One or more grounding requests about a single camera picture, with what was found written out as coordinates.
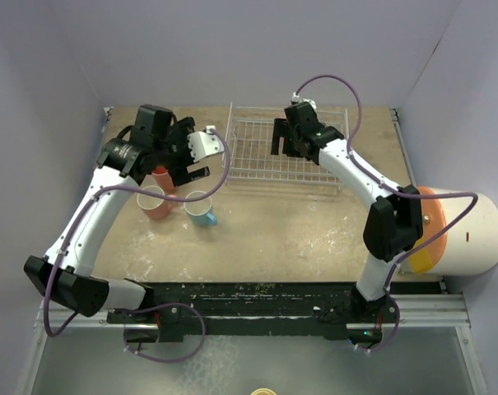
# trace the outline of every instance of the white bracket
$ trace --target white bracket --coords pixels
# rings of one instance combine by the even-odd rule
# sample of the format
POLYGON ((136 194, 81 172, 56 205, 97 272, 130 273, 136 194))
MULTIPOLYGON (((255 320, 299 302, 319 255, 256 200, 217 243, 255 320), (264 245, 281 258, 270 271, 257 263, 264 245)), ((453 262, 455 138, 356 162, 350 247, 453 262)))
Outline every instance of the white bracket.
POLYGON ((204 158, 221 154, 225 147, 211 129, 216 129, 214 125, 209 125, 204 132, 194 132, 188 135, 188 148, 193 162, 198 163, 204 158))

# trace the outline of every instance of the yellow object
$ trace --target yellow object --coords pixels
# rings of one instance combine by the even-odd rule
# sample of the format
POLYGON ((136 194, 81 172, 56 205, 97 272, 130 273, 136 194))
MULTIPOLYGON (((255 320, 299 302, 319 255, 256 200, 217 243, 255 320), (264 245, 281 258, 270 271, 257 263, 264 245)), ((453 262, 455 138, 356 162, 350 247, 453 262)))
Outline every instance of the yellow object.
POLYGON ((260 388, 251 393, 250 395, 277 395, 274 391, 268 388, 260 388))
MULTIPOLYGON (((423 241, 424 239, 419 239, 415 243, 413 248, 418 247, 420 244, 422 244, 423 241)), ((418 274, 429 271, 435 265, 435 263, 431 261, 431 256, 428 249, 422 249, 421 251, 417 251, 416 253, 410 256, 409 261, 412 268, 412 272, 418 274)))

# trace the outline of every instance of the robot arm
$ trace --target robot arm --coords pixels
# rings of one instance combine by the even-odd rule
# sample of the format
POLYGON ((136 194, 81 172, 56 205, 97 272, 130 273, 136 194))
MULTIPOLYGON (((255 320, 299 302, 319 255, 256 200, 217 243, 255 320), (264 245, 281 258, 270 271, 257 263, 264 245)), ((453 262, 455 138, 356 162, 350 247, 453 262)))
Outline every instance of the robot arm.
MULTIPOLYGON (((296 98, 296 103, 285 109, 286 119, 275 119, 271 153, 278 154, 280 139, 283 139, 282 154, 304 157, 322 166, 337 176, 369 209, 363 237, 370 255, 356 288, 365 301, 378 300, 385 295, 384 287, 395 264, 394 258, 409 251, 422 237, 421 204, 416 199, 397 197, 372 182, 350 160, 343 134, 319 122, 314 109, 312 100, 296 98)), ((356 152, 352 154, 385 185, 405 193, 418 193, 412 185, 401 188, 356 152)))
POLYGON ((95 259, 120 213, 147 174, 158 165, 170 173, 175 185, 182 185, 210 174, 207 167, 187 171, 187 166, 224 151, 211 128, 195 132, 192 118, 175 121, 168 109, 143 105, 133 126, 105 144, 90 186, 64 231, 42 258, 31 256, 24 271, 43 295, 53 265, 62 257, 52 290, 51 300, 87 317, 100 309, 137 309, 147 296, 147 289, 128 280, 105 280, 91 276, 95 259), (118 187, 94 197, 106 187, 118 187), (94 201, 87 212, 82 212, 94 201), (75 232, 62 251, 68 231, 75 232))

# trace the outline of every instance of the white wall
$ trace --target white wall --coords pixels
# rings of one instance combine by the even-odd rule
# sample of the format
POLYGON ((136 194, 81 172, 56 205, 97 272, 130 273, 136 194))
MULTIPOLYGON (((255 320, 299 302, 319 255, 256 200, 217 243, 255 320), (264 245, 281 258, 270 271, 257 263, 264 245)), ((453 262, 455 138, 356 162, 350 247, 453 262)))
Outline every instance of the white wall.
POLYGON ((40 302, 23 265, 72 214, 103 121, 47 2, 0 2, 0 395, 14 393, 40 302))
MULTIPOLYGON (((498 0, 464 0, 402 109, 419 184, 481 191, 498 206, 498 0)), ((498 266, 453 281, 498 394, 498 266)))
MULTIPOLYGON (((279 105, 321 72, 407 98, 459 0, 54 0, 104 105, 279 105)), ((351 103, 329 82, 320 103, 351 103)))

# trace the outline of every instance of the wire rack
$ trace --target wire rack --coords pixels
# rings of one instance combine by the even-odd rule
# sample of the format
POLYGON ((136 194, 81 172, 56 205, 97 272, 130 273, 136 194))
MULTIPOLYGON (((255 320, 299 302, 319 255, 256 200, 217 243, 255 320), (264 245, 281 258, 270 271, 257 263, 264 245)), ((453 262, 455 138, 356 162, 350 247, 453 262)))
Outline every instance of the wire rack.
MULTIPOLYGON (((319 120, 349 137, 347 110, 317 111, 319 120)), ((230 104, 226 141, 230 148, 228 179, 257 179, 289 183, 342 185, 327 170, 304 158, 271 155, 275 118, 285 118, 283 109, 237 107, 230 104)))

